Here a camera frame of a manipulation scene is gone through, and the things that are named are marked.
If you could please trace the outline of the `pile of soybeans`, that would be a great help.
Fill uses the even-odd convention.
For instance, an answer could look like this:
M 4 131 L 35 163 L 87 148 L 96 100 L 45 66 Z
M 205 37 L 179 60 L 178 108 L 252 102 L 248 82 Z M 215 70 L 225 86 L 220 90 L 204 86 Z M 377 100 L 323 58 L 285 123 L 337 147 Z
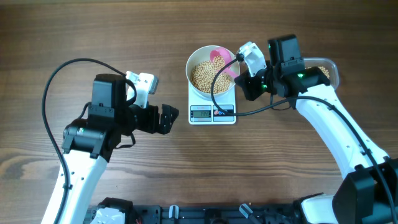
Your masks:
M 324 67 L 324 66 L 313 66 L 313 67 L 307 67 L 305 69 L 305 75 L 306 78 L 327 78 L 330 79 L 330 72 L 329 70 Z

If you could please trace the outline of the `white bowl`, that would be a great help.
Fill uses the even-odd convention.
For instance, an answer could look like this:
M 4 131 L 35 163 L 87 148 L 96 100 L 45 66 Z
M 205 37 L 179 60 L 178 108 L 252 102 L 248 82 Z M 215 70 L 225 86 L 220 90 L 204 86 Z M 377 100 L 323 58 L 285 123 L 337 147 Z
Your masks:
M 187 64 L 186 64 L 186 68 L 185 68 L 186 69 L 186 76 L 187 76 L 187 80 L 188 80 L 189 85 L 193 85 L 191 83 L 191 81 L 190 81 L 190 78 L 191 78 L 191 73 L 192 73 L 192 70 L 194 69 L 194 67 L 196 65 L 198 65 L 199 63 L 203 62 L 203 61 L 210 60 L 211 51 L 213 49 L 215 49 L 215 48 L 218 48 L 218 47 L 220 47 L 220 46 L 217 46 L 217 45 L 204 46 L 204 47 L 201 47 L 198 50 L 194 51 L 194 53 L 191 54 L 191 56 L 188 58 L 188 61 L 187 61 Z M 232 56 L 232 58 L 234 60 L 236 58 L 235 55 L 231 51 L 230 51 L 230 53 L 231 53 L 231 56 Z M 236 72 L 238 75 L 240 74 L 240 66 L 237 63 L 233 63 L 231 65 L 231 70 Z M 235 86 L 234 79 L 232 79 L 232 82 L 231 82 L 228 90 L 231 89 L 231 86 L 233 86 L 233 87 Z M 211 91 L 210 91 L 210 93 L 204 93 L 204 94 L 205 94 L 205 96 L 211 97 Z

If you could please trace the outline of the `white digital kitchen scale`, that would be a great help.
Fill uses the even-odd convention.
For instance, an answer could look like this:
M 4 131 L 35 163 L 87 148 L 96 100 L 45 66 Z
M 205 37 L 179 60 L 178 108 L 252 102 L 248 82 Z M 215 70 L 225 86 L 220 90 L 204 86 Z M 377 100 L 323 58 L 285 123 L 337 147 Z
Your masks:
M 229 113 L 236 112 L 235 87 L 222 94 L 215 95 L 217 104 Z M 209 96 L 198 91 L 193 85 L 188 86 L 188 121 L 192 125 L 235 124 L 236 117 L 219 110 Z

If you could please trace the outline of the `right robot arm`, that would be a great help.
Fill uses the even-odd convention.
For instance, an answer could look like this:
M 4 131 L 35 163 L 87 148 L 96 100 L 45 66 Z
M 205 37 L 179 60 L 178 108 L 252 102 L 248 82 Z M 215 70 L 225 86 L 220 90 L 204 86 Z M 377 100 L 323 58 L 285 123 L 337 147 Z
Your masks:
M 334 157 L 342 184 L 334 195 L 301 200 L 305 223 L 396 223 L 397 160 L 374 144 L 338 99 L 321 62 L 303 58 L 295 35 L 268 41 L 269 58 L 253 42 L 237 59 L 247 67 L 235 79 L 248 100 L 278 95 L 320 135 Z

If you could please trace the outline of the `pink plastic measuring scoop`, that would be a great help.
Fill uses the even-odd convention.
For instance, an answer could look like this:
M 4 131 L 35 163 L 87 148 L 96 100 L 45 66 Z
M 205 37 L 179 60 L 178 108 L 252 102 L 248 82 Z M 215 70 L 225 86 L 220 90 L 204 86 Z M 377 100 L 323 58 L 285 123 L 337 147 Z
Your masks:
M 217 57 L 221 57 L 225 64 L 230 63 L 233 60 L 230 51 L 223 47 L 218 47 L 211 51 L 210 60 L 214 62 L 215 58 Z M 226 69 L 224 69 L 224 72 L 227 73 L 232 79 L 235 79 L 238 76 L 236 72 L 231 70 L 231 66 L 228 66 Z

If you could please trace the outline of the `clear plastic container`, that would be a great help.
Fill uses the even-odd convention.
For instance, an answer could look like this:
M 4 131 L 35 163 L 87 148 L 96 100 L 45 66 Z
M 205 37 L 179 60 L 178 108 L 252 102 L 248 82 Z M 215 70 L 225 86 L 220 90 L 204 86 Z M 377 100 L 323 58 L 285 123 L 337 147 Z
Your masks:
M 313 66 L 324 66 L 330 72 L 330 85 L 336 90 L 340 84 L 340 77 L 338 73 L 338 68 L 332 60 L 328 58 L 311 57 L 304 58 L 305 68 Z

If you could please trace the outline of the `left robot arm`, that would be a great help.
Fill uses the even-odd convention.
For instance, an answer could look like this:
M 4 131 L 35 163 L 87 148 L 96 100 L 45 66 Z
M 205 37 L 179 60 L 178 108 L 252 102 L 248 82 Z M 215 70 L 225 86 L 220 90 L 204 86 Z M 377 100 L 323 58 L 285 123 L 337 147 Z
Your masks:
M 122 136 L 133 131 L 167 134 L 179 110 L 169 106 L 141 108 L 127 98 L 132 81 L 121 75 L 99 74 L 93 82 L 87 118 L 71 122 L 63 132 L 58 179 L 42 223 L 83 223 L 95 188 Z

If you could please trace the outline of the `soybeans in white bowl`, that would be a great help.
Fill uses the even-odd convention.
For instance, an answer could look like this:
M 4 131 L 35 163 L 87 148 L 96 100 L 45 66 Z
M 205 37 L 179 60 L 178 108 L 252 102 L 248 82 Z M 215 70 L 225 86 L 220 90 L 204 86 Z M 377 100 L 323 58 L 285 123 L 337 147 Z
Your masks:
M 216 56 L 214 60 L 203 61 L 192 70 L 190 81 L 198 90 L 210 93 L 214 77 L 224 66 L 225 60 L 222 56 Z M 214 84 L 213 94 L 227 91 L 231 82 L 232 79 L 227 73 L 221 73 Z

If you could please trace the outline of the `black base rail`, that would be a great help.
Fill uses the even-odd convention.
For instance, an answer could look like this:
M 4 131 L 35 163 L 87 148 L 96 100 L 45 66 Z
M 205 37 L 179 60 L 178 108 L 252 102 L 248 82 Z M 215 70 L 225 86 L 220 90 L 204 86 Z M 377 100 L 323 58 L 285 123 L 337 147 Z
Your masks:
M 232 207 L 132 206 L 125 209 L 91 207 L 84 223 L 302 223 L 300 212 L 292 204 Z

